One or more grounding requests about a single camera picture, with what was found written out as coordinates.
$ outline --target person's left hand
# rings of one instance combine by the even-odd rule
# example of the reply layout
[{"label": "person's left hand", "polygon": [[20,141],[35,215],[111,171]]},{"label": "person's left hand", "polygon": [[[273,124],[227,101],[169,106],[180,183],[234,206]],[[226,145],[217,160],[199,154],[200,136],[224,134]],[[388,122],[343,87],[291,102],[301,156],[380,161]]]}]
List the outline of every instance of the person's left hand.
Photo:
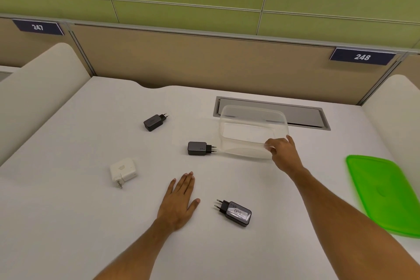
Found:
[{"label": "person's left hand", "polygon": [[175,185],[174,178],[169,184],[162,204],[157,212],[157,218],[164,221],[172,231],[182,228],[191,218],[194,210],[200,203],[200,199],[194,199],[188,207],[189,199],[194,189],[195,177],[193,172],[182,175],[178,184]]}]

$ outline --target black power adapter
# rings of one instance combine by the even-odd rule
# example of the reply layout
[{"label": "black power adapter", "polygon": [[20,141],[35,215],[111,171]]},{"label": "black power adapter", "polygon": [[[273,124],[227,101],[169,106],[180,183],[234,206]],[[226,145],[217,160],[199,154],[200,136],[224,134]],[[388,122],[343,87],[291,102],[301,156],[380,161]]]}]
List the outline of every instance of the black power adapter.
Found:
[{"label": "black power adapter", "polygon": [[166,113],[160,115],[156,114],[145,120],[143,124],[149,132],[152,132],[155,128],[161,126],[168,116],[169,115],[166,115]]},{"label": "black power adapter", "polygon": [[242,207],[233,201],[220,201],[218,199],[217,201],[222,204],[220,207],[216,205],[214,205],[214,207],[217,207],[221,213],[225,214],[226,218],[240,224],[243,227],[246,227],[249,224],[252,214],[249,209]]},{"label": "black power adapter", "polygon": [[188,155],[206,155],[216,152],[216,146],[207,145],[206,142],[188,142]]}]

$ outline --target hand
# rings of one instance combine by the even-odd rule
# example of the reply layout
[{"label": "hand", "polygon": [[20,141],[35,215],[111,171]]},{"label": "hand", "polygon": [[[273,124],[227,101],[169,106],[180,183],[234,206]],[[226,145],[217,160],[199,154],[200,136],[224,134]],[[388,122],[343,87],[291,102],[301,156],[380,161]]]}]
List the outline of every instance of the hand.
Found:
[{"label": "hand", "polygon": [[157,212],[157,218],[165,222],[171,231],[182,228],[189,221],[194,210],[200,203],[200,199],[197,198],[188,207],[189,199],[194,189],[195,177],[193,176],[193,172],[182,175],[174,189],[175,182],[176,178],[169,184],[168,190]]},{"label": "hand", "polygon": [[272,160],[277,167],[288,174],[306,170],[297,154],[296,146],[291,136],[285,138],[269,139],[265,142],[265,148],[271,152]]}]

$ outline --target forearm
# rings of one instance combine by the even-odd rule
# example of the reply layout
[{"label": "forearm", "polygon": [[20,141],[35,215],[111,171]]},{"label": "forearm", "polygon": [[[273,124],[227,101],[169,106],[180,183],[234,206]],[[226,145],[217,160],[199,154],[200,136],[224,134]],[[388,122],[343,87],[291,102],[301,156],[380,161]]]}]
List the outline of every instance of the forearm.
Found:
[{"label": "forearm", "polygon": [[289,174],[340,280],[420,279],[420,266],[385,230],[307,170]]},{"label": "forearm", "polygon": [[151,227],[94,280],[148,280],[155,260],[172,230],[156,219]]}]

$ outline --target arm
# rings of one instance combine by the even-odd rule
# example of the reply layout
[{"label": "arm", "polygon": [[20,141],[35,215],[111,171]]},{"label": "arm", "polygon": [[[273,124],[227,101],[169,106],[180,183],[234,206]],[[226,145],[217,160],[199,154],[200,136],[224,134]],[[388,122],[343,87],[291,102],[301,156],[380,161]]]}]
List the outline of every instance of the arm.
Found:
[{"label": "arm", "polygon": [[157,218],[151,227],[120,256],[103,269],[94,280],[148,280],[155,260],[169,235],[182,228],[191,218],[200,199],[189,199],[194,188],[193,173],[184,174],[176,185],[174,178],[169,184]]},{"label": "arm", "polygon": [[295,183],[322,248],[340,280],[420,279],[420,266],[370,218],[303,167],[293,139],[270,139],[273,161]]}]

